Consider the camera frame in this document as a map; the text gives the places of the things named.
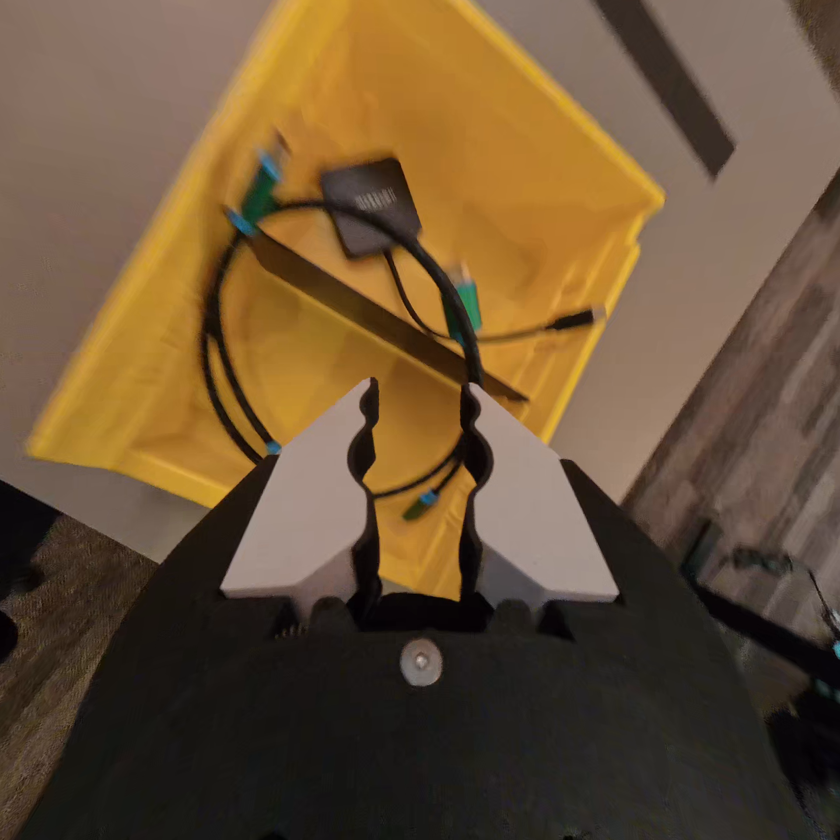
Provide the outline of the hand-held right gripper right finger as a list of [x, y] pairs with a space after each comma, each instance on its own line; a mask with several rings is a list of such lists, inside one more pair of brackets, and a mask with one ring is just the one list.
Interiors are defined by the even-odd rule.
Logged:
[[491, 606], [613, 603], [620, 591], [561, 458], [475, 383], [460, 396], [474, 486], [459, 538], [459, 597]]

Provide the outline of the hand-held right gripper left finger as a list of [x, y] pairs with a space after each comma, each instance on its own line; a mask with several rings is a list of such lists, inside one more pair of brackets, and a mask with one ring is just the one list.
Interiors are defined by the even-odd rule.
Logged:
[[316, 604], [356, 595], [358, 547], [372, 547], [374, 560], [379, 552], [364, 485], [378, 418], [379, 385], [369, 377], [282, 448], [220, 584], [227, 598]]

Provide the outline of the dark multiport hub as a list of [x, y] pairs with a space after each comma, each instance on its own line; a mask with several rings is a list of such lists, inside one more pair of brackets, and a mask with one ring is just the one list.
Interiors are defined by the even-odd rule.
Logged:
[[[416, 238], [422, 225], [410, 188], [400, 162], [395, 157], [345, 166], [320, 174], [322, 198], [328, 205], [354, 207], [365, 217], [376, 217], [398, 229], [405, 238]], [[383, 256], [391, 274], [396, 293], [414, 324], [436, 340], [460, 342], [459, 327], [448, 305], [442, 303], [446, 332], [431, 328], [415, 310], [396, 267], [393, 250], [401, 244], [371, 224], [365, 217], [331, 213], [343, 252], [348, 259]], [[465, 304], [469, 318], [478, 333], [480, 343], [510, 343], [542, 337], [551, 333], [590, 328], [606, 317], [603, 308], [587, 308], [563, 314], [551, 322], [515, 332], [484, 334], [476, 283], [464, 266], [450, 274], [455, 288]]]

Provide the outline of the yellow plastic bin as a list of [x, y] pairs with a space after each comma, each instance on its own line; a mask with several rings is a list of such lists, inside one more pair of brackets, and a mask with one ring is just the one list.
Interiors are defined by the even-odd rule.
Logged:
[[[290, 145], [280, 198], [319, 194], [321, 172], [388, 156], [402, 165], [420, 242], [475, 278], [489, 334], [578, 308], [609, 314], [665, 202], [657, 184], [469, 2], [285, 2], [258, 36], [27, 441], [28, 454], [109, 469], [214, 507], [252, 468], [205, 391], [203, 293], [258, 149]], [[376, 492], [427, 472], [456, 441], [452, 382], [262, 269], [242, 247], [223, 288], [245, 393], [287, 444], [369, 376], [380, 385]], [[482, 343], [488, 390], [546, 445], [601, 338], [602, 321], [553, 337]], [[455, 599], [473, 482], [464, 469], [414, 522], [422, 490], [377, 503], [381, 576]]]

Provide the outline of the black table leg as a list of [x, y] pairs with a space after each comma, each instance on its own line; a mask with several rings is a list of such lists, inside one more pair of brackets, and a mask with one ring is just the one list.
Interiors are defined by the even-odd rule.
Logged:
[[721, 527], [712, 519], [701, 521], [696, 535], [679, 565], [679, 573], [699, 597], [713, 618], [748, 640], [779, 656], [814, 679], [838, 684], [838, 610], [827, 602], [814, 571], [782, 550], [763, 550], [738, 545], [725, 556], [724, 563], [738, 571], [761, 570], [776, 579], [803, 573], [817, 596], [820, 617], [831, 642], [818, 644], [774, 623], [746, 606], [718, 594], [700, 581], [700, 573], [722, 537]]

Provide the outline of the person's black-clothed body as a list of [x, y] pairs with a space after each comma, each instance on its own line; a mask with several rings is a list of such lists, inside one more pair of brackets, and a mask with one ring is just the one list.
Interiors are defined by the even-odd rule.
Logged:
[[35, 555], [59, 517], [57, 509], [1, 482], [1, 602], [43, 583]]

